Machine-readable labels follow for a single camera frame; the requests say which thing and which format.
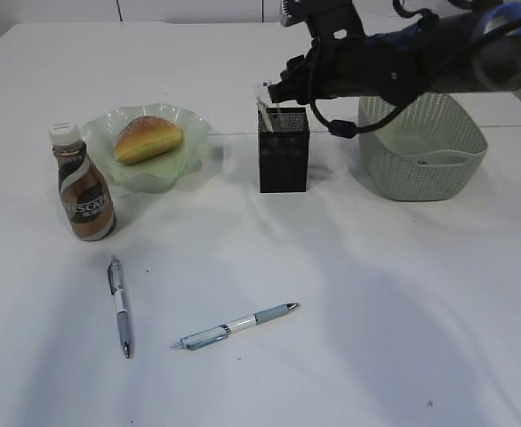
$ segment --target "silver pen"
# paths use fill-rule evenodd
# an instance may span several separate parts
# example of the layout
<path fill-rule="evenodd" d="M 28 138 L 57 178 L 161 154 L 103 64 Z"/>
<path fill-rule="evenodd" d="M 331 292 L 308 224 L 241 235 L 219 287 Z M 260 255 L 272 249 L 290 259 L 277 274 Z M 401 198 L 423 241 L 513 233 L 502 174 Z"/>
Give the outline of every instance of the silver pen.
<path fill-rule="evenodd" d="M 228 336 L 234 332 L 266 323 L 275 318 L 280 318 L 299 307 L 300 305 L 297 302 L 294 302 L 292 304 L 279 305 L 274 309 L 260 311 L 251 316 L 247 316 L 246 318 L 240 318 L 239 320 L 228 322 L 224 325 L 214 327 L 213 329 L 208 329 L 207 331 L 181 338 L 172 346 L 172 348 L 175 350 L 185 349 L 192 351 L 203 349 L 203 347 L 209 344 L 228 338 Z"/>
<path fill-rule="evenodd" d="M 116 309 L 116 322 L 118 324 L 118 334 L 120 336 L 120 345 L 127 359 L 132 357 L 133 344 L 132 326 L 130 324 L 130 307 L 128 305 L 128 297 L 124 288 L 124 276 L 122 273 L 122 265 L 115 256 L 108 266 L 108 284 L 110 285 L 110 293 L 114 296 Z"/>

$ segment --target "bun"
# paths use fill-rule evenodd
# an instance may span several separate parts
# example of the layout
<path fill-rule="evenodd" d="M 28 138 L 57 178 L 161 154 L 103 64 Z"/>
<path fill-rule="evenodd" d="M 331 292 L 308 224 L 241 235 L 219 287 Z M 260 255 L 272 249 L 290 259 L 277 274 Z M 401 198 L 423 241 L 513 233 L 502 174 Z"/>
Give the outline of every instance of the bun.
<path fill-rule="evenodd" d="M 176 149 L 182 142 L 183 132 L 176 125 L 161 117 L 138 117 L 118 135 L 115 159 L 134 165 Z"/>

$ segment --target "pen tip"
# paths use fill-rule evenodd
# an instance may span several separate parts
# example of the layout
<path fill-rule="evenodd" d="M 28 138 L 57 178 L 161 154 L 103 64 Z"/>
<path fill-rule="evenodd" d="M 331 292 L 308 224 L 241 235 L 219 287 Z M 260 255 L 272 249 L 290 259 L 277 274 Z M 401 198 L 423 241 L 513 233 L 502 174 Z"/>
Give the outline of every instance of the pen tip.
<path fill-rule="evenodd" d="M 124 347 L 122 348 L 122 350 L 127 359 L 130 359 L 132 357 L 132 347 L 129 342 L 124 343 Z"/>
<path fill-rule="evenodd" d="M 184 346 L 183 346 L 183 343 L 181 342 L 181 340 L 176 341 L 175 343 L 173 343 L 170 346 L 170 349 L 172 349 L 172 350 L 181 350 L 183 348 L 184 348 Z"/>

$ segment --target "white wall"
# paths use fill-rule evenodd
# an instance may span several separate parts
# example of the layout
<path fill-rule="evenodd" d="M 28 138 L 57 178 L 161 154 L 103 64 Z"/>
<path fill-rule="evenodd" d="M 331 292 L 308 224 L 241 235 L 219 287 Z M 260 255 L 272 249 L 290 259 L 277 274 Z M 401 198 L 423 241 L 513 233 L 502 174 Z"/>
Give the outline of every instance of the white wall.
<path fill-rule="evenodd" d="M 262 21 L 262 0 L 119 0 L 119 2 L 124 20 L 164 20 L 176 23 Z"/>
<path fill-rule="evenodd" d="M 0 0 L 0 37 L 20 22 L 118 21 L 116 0 Z"/>
<path fill-rule="evenodd" d="M 280 11 L 280 0 L 264 0 L 266 20 L 278 20 Z M 447 0 L 403 0 L 407 9 L 415 10 L 421 7 L 428 7 L 441 15 L 449 15 L 461 12 L 452 6 Z M 354 0 L 357 11 L 362 15 L 391 15 L 397 16 L 393 10 L 392 0 Z"/>
<path fill-rule="evenodd" d="M 116 0 L 0 0 L 0 36 L 20 22 L 118 21 Z M 124 20 L 260 22 L 278 20 L 280 0 L 118 0 Z M 392 0 L 355 0 L 362 14 L 395 15 Z M 457 12 L 446 0 L 406 0 L 407 6 Z"/>

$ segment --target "green plastic basket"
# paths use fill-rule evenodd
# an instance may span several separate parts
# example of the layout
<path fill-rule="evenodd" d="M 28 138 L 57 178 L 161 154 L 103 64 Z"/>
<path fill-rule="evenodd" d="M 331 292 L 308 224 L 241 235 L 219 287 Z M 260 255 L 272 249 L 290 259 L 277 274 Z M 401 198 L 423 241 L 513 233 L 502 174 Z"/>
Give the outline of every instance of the green plastic basket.
<path fill-rule="evenodd" d="M 385 117 L 393 106 L 363 97 L 359 125 Z M 378 190 L 398 201 L 446 200 L 468 184 L 488 150 L 484 135 L 452 97 L 421 96 L 391 124 L 359 137 L 363 167 Z"/>

